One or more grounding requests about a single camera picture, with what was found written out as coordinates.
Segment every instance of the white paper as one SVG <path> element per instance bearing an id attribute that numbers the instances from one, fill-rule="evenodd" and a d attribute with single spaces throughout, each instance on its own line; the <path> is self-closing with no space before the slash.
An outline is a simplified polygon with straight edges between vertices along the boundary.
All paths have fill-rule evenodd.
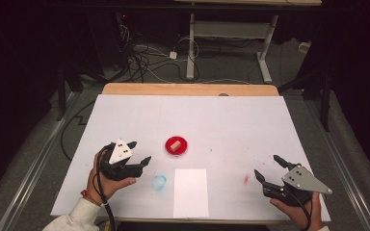
<path id="1" fill-rule="evenodd" d="M 206 169 L 176 169 L 174 218 L 208 218 Z"/>

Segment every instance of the red mark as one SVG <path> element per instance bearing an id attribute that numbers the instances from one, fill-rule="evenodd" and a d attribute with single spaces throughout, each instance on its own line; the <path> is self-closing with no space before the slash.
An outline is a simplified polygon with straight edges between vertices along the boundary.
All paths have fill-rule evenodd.
<path id="1" fill-rule="evenodd" d="M 245 185 L 248 185 L 249 178 L 251 178 L 248 174 L 245 176 Z"/>

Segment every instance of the red bowl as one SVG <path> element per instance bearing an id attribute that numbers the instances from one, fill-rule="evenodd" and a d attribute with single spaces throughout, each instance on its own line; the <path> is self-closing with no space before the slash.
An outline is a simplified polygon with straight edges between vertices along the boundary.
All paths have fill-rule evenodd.
<path id="1" fill-rule="evenodd" d="M 176 141 L 179 141 L 181 145 L 176 150 L 172 151 L 171 145 L 173 145 Z M 184 154 L 187 148 L 188 143 L 181 137 L 171 137 L 165 142 L 165 149 L 168 151 L 168 153 L 170 153 L 170 155 L 175 157 Z"/>

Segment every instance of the blue stain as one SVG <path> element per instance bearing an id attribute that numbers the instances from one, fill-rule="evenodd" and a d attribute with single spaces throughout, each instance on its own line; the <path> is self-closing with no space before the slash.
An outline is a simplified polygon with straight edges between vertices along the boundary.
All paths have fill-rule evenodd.
<path id="1" fill-rule="evenodd" d="M 152 179 L 151 187 L 157 191 L 160 192 L 164 189 L 165 184 L 167 183 L 167 178 L 163 175 L 157 175 L 154 176 Z"/>

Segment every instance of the white tabletop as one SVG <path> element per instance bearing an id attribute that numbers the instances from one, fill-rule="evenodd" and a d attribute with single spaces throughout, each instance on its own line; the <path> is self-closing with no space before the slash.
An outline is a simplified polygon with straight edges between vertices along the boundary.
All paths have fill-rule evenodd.
<path id="1" fill-rule="evenodd" d="M 179 158 L 165 150 L 165 142 L 172 136 L 181 136 L 189 144 Z M 137 142 L 128 164 L 152 156 L 137 183 L 110 199 L 120 220 L 182 220 L 173 215 L 178 209 L 174 208 L 178 206 L 174 205 L 175 171 L 202 169 L 206 182 L 198 184 L 206 185 L 208 216 L 190 219 L 263 224 L 287 221 L 289 218 L 263 196 L 253 171 L 259 170 L 267 181 L 282 186 L 280 178 L 288 170 L 274 162 L 273 155 L 311 170 L 280 96 L 101 94 L 51 215 L 71 211 L 86 188 L 94 154 L 118 138 Z M 153 184 L 161 178 L 166 182 L 162 189 L 156 189 Z M 323 221 L 330 221 L 324 201 L 322 207 Z"/>

